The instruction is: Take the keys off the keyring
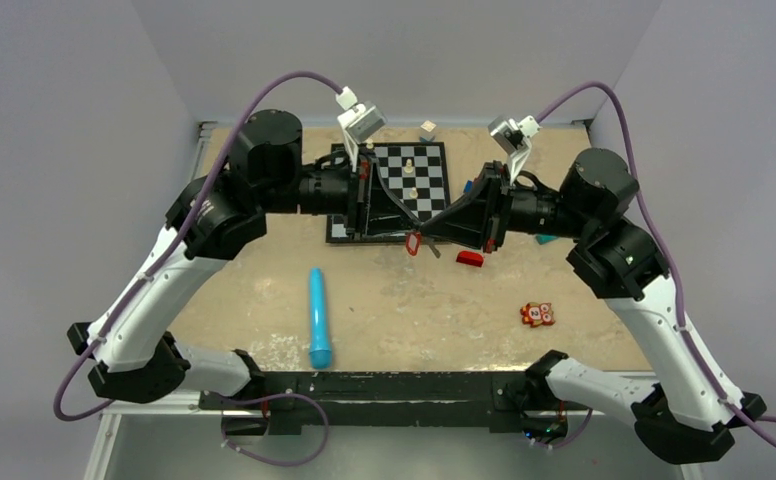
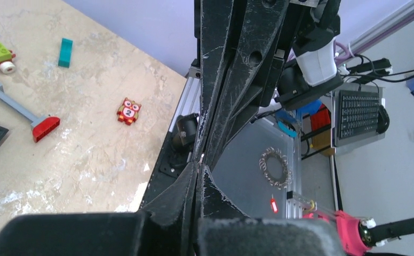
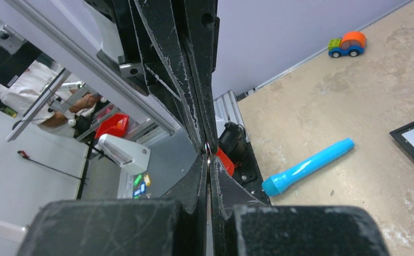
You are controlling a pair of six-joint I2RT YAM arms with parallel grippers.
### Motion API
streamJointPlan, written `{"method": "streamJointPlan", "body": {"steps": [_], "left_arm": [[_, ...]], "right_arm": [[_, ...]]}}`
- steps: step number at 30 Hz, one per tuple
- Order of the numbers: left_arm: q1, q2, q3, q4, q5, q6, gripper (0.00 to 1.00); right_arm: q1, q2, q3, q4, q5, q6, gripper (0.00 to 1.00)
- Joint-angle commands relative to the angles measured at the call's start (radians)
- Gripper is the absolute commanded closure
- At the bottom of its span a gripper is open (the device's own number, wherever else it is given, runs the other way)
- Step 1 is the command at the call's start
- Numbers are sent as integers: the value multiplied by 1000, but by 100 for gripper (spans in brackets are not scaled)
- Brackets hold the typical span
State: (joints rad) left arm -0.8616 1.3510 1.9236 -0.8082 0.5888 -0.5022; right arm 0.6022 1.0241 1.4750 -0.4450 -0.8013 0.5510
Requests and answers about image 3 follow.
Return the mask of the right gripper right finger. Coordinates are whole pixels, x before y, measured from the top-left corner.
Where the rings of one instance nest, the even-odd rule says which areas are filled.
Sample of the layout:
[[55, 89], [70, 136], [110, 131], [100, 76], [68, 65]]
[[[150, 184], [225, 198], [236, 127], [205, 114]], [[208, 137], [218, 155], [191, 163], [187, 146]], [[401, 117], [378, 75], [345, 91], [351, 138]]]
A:
[[389, 255], [374, 219], [350, 205], [266, 205], [210, 160], [214, 255]]

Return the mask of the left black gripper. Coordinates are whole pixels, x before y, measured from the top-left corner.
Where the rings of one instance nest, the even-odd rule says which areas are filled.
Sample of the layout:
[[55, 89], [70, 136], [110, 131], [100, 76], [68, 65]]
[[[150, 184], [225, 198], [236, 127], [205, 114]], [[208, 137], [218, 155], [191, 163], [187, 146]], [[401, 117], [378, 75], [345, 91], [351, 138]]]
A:
[[145, 70], [161, 83], [148, 82], [151, 93], [185, 128], [197, 153], [215, 154], [218, 134], [212, 74], [218, 50], [218, 2], [85, 3], [100, 32], [97, 57], [101, 62], [135, 91], [149, 95], [142, 59]]

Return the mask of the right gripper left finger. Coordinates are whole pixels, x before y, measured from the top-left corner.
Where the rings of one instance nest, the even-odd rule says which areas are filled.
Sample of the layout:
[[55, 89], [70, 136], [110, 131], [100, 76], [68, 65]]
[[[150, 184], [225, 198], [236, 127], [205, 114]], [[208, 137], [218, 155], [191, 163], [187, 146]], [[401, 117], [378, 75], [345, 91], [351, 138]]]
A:
[[205, 255], [207, 157], [159, 198], [48, 203], [18, 255]]

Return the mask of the red key tag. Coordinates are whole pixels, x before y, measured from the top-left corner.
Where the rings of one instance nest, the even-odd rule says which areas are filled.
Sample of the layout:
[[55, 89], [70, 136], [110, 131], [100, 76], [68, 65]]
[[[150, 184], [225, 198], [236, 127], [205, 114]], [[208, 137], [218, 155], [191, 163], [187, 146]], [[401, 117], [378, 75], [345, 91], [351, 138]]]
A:
[[221, 163], [223, 164], [226, 172], [232, 177], [235, 171], [234, 163], [229, 159], [229, 157], [222, 151], [221, 148], [218, 148], [216, 156], [219, 157]]

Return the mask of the silver key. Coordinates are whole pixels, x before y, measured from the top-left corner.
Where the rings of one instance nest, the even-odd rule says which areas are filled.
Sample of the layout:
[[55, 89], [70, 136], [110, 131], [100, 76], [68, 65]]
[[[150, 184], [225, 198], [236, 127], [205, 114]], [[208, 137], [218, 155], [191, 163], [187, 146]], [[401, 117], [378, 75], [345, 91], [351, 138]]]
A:
[[208, 142], [205, 143], [204, 148], [206, 154], [207, 167], [209, 169], [211, 166], [212, 150]]

